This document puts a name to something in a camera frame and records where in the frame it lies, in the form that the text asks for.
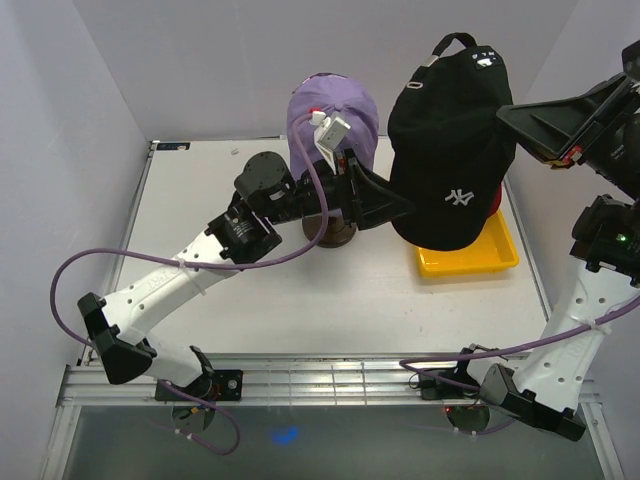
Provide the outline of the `red baseball cap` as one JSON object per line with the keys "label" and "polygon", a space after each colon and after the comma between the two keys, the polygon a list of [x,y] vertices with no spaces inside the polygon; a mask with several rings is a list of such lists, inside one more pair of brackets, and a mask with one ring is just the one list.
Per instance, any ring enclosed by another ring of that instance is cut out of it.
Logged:
{"label": "red baseball cap", "polygon": [[495,188],[487,190],[483,193],[481,198],[481,219],[486,221],[493,216],[500,208],[502,202],[502,183],[499,183]]}

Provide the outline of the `black NY baseball cap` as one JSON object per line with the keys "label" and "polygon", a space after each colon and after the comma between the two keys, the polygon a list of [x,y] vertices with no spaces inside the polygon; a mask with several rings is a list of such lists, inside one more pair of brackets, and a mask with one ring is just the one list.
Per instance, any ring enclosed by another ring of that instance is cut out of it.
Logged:
{"label": "black NY baseball cap", "polygon": [[481,198],[515,157],[496,116],[513,103],[502,56],[469,33],[444,36],[406,83],[389,115],[390,183],[415,205],[393,220],[410,244],[436,251],[471,245],[486,221]]}

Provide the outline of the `lavender baseball cap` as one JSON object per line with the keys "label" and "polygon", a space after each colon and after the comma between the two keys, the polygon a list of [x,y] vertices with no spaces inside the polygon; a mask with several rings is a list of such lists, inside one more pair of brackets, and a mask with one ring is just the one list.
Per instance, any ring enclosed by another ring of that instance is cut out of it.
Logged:
{"label": "lavender baseball cap", "polygon": [[338,112],[350,125],[340,149],[352,149],[368,170],[373,170],[378,145],[379,116],[376,104],[364,85],[352,77],[336,73],[317,73],[305,79],[292,93],[287,107],[286,136],[289,169],[295,180],[308,167],[293,138],[294,121],[320,110],[331,116]]}

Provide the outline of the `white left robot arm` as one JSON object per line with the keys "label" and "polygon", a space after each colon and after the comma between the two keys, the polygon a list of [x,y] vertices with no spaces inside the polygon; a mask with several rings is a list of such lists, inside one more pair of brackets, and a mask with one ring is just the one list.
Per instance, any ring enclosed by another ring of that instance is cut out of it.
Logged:
{"label": "white left robot arm", "polygon": [[318,216],[322,200],[359,230],[414,210],[411,201],[366,170],[350,149],[339,152],[334,167],[316,162],[299,181],[281,155],[260,152],[247,161],[234,187],[228,209],[169,264],[119,291],[104,297],[88,293],[79,300],[110,383],[146,375],[171,382],[190,399],[205,397],[214,381],[210,361],[195,346],[179,347],[153,336],[162,320],[209,287],[257,264],[282,242],[275,225]]}

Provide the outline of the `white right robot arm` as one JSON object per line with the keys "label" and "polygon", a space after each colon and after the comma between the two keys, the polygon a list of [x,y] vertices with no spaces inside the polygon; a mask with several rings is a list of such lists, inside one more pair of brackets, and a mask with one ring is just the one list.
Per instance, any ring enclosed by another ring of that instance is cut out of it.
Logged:
{"label": "white right robot arm", "polygon": [[501,108],[497,117],[532,157],[553,169],[586,165],[628,196],[599,195],[572,228],[568,281],[541,338],[517,368],[466,362],[454,390],[539,430],[577,441],[576,415],[608,325],[639,305],[639,45],[621,52],[621,73],[568,99]]}

